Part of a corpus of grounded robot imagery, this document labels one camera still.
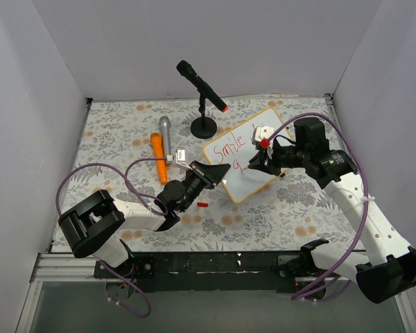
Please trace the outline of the yellow framed whiteboard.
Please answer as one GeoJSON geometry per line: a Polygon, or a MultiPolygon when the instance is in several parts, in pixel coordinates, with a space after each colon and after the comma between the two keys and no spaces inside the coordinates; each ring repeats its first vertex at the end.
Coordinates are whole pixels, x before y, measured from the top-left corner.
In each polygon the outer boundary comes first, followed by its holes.
{"type": "Polygon", "coordinates": [[[251,142],[253,130],[258,126],[278,128],[282,124],[283,119],[276,109],[266,108],[202,147],[203,155],[211,165],[231,164],[221,185],[234,203],[242,203],[277,179],[276,176],[260,171],[241,172],[241,169],[245,168],[257,153],[251,142]]]}

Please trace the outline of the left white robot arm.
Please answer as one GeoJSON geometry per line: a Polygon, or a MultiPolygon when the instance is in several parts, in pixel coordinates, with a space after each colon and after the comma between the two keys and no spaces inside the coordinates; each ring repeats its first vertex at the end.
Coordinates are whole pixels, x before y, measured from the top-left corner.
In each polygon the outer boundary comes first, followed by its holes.
{"type": "Polygon", "coordinates": [[[172,180],[147,203],[146,194],[136,191],[138,201],[113,198],[98,190],[66,212],[59,211],[60,226],[74,257],[92,256],[104,261],[118,277],[129,276],[134,268],[131,251],[116,237],[118,230],[145,229],[162,232],[179,222],[206,189],[217,186],[230,170],[230,164],[208,165],[198,161],[185,164],[183,180],[172,180]]]}

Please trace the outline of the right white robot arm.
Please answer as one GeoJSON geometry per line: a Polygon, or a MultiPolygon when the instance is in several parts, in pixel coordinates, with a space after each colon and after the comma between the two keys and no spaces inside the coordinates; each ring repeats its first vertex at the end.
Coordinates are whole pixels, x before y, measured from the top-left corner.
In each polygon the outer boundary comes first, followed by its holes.
{"type": "Polygon", "coordinates": [[[257,154],[249,169],[279,176],[283,169],[303,168],[328,195],[356,232],[349,248],[341,253],[325,239],[301,247],[299,257],[284,264],[287,271],[300,268],[317,278],[292,296],[292,300],[312,298],[331,283],[345,277],[355,282],[363,295],[379,304],[416,286],[416,248],[397,230],[369,194],[367,178],[350,151],[332,150],[324,123],[329,118],[314,112],[290,119],[295,139],[282,146],[279,129],[257,127],[252,144],[257,154]]]}

